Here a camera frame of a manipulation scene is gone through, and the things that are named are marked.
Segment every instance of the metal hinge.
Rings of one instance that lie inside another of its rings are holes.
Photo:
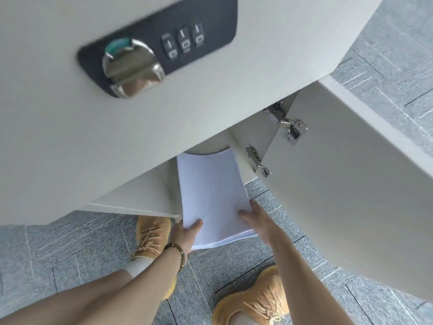
[[[257,153],[256,149],[253,146],[250,146],[245,148],[245,151],[248,158],[252,159],[256,165],[256,171],[257,169],[262,169],[263,176],[267,178],[271,174],[271,171],[261,164],[260,155]]]
[[[280,100],[263,111],[265,113],[270,112],[273,114],[278,120],[277,125],[288,127],[289,131],[287,133],[287,141],[289,141],[291,146],[294,146],[298,142],[299,138],[306,133],[308,126],[306,126],[306,124],[301,120],[286,120],[284,110],[281,108],[282,105],[283,100]]]

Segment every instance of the forearm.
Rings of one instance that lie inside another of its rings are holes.
[[[294,325],[353,325],[350,317],[279,227],[270,236],[270,245]]]
[[[150,325],[180,264],[179,251],[168,248],[79,325]]]

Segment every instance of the sock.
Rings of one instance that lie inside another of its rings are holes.
[[[153,258],[138,256],[126,263],[122,269],[126,270],[133,278],[136,278],[139,273],[149,267],[153,260]]]
[[[229,319],[229,325],[258,325],[254,319],[243,311],[238,311]]]

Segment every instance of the tan shoe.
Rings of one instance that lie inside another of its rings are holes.
[[[132,255],[132,259],[139,256],[156,259],[167,245],[170,230],[170,218],[139,215],[136,229],[137,249]],[[168,299],[175,290],[176,280],[177,277],[165,294],[164,300]]]
[[[259,325],[273,325],[289,313],[277,266],[263,270],[250,289],[222,299],[212,315],[212,325],[228,325],[230,317],[238,311]]]

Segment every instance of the paper sheet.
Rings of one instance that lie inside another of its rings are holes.
[[[231,149],[211,155],[180,154],[177,169],[184,226],[203,220],[193,249],[255,235],[237,214],[239,209],[251,211],[251,204]]]

